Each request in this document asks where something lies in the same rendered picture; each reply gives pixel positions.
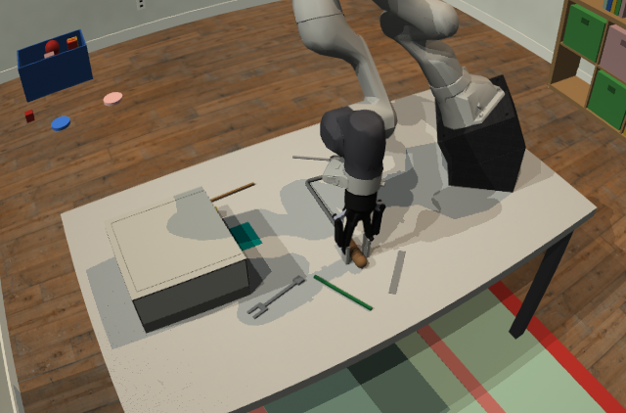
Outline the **grey wrench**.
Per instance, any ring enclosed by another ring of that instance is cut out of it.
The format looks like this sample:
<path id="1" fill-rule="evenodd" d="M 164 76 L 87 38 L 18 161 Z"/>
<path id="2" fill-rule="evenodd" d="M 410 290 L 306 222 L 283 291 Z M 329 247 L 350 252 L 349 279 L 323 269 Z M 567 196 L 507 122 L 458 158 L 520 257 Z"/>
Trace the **grey wrench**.
<path id="1" fill-rule="evenodd" d="M 251 308 L 248 311 L 248 314 L 251 314 L 252 311 L 254 311 L 255 309 L 259 308 L 261 309 L 259 312 L 257 312 L 255 315 L 253 315 L 253 318 L 257 318 L 258 316 L 260 316 L 262 313 L 264 313 L 266 310 L 268 310 L 266 308 L 267 305 L 269 305 L 271 302 L 273 302 L 275 299 L 277 299 L 278 297 L 280 297 L 281 295 L 283 295 L 285 292 L 287 292 L 289 289 L 291 289 L 293 286 L 295 286 L 296 284 L 299 286 L 301 283 L 304 282 L 304 279 L 302 277 L 300 277 L 299 275 L 296 276 L 293 279 L 293 282 L 288 285 L 286 288 L 284 288 L 282 291 L 280 291 L 278 294 L 276 294 L 275 296 L 273 296 L 272 298 L 270 298 L 268 301 L 266 301 L 265 303 L 258 303 L 256 306 L 254 306 L 253 308 Z"/>

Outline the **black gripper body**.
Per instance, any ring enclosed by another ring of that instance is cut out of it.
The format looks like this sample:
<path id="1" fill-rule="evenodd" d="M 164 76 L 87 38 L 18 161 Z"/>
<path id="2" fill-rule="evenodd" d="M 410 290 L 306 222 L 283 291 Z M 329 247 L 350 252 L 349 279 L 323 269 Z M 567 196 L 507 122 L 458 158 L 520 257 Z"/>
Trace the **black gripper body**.
<path id="1" fill-rule="evenodd" d="M 344 208 L 342 210 L 342 211 L 346 210 L 344 215 L 353 222 L 355 213 L 359 212 L 355 210 L 368 211 L 369 208 L 371 208 L 370 213 L 372 213 L 373 210 L 377 206 L 377 195 L 378 195 L 378 191 L 376 191 L 374 194 L 369 195 L 369 196 L 354 195 L 345 189 Z M 366 219 L 365 212 L 359 212 L 359 213 L 361 214 L 360 220 L 365 220 Z"/>

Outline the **grey flat bar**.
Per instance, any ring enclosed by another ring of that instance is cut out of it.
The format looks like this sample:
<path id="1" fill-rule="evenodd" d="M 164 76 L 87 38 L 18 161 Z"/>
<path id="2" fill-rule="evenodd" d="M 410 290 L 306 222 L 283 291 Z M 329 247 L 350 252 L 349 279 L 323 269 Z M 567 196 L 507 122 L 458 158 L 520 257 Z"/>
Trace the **grey flat bar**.
<path id="1" fill-rule="evenodd" d="M 399 283 L 399 279 L 400 279 L 400 274 L 401 274 L 401 270 L 402 270 L 402 266 L 403 266 L 404 257 L 405 257 L 405 252 L 398 251 L 398 256 L 397 256 L 397 259 L 396 259 L 394 272 L 393 272 L 393 276 L 392 276 L 392 280 L 391 280 L 391 284 L 390 284 L 390 288 L 389 288 L 389 292 L 388 292 L 389 294 L 395 294 L 396 295 L 397 287 L 398 287 L 398 283 Z"/>

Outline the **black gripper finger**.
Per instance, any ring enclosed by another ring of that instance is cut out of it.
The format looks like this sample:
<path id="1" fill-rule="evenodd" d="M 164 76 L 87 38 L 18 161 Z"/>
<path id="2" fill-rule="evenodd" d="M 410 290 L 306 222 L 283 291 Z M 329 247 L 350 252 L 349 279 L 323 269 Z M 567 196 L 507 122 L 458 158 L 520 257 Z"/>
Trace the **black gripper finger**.
<path id="1" fill-rule="evenodd" d="M 382 213 L 385 209 L 385 204 L 382 200 L 377 201 L 377 206 L 373 212 L 373 219 L 371 220 L 370 211 L 365 211 L 365 220 L 363 221 L 364 234 L 363 234 L 363 243 L 362 243 L 362 253 L 365 257 L 369 257 L 370 253 L 370 245 L 371 241 L 374 240 L 374 235 L 378 235 L 380 233 L 380 224 Z M 371 225 L 372 221 L 372 225 Z"/>
<path id="2" fill-rule="evenodd" d="M 358 224 L 358 221 L 361 217 L 361 214 L 359 212 L 355 213 L 353 222 L 350 221 L 347 217 L 346 217 L 346 224 L 343 230 L 343 224 L 344 223 L 344 217 L 345 217 L 345 211 L 341 212 L 340 214 L 333 214 L 333 219 L 335 221 L 335 242 L 338 245 L 339 248 L 341 248 L 341 258 L 344 261 L 345 264 L 349 264 L 349 253 L 350 253 L 350 242 L 352 239 L 352 235 L 354 232 L 355 227 Z"/>

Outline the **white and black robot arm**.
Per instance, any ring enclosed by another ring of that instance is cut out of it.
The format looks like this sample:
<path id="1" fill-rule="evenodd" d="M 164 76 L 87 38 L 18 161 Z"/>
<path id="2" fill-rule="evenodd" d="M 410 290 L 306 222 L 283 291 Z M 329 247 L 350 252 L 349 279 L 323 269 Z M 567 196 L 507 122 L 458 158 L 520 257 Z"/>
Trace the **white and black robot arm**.
<path id="1" fill-rule="evenodd" d="M 373 1 L 384 10 L 380 15 L 382 32 L 418 61 L 443 125 L 459 129 L 482 123 L 505 92 L 492 86 L 488 78 L 469 74 L 453 48 L 441 41 L 459 28 L 454 7 L 440 0 Z M 396 111 L 365 40 L 347 23 L 339 0 L 292 0 L 292 7 L 304 45 L 319 55 L 350 63 L 365 96 L 365 102 L 322 116 L 322 141 L 343 157 L 330 161 L 322 180 L 354 195 L 372 195 L 385 186 L 381 181 L 385 139 L 395 130 Z"/>

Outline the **teal square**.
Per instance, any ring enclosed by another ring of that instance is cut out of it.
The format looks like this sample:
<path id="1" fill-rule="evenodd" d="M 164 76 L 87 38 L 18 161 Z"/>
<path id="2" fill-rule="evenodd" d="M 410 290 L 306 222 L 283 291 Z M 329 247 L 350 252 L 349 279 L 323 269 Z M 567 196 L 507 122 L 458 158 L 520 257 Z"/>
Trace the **teal square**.
<path id="1" fill-rule="evenodd" d="M 248 222 L 229 229 L 242 251 L 263 244 Z"/>

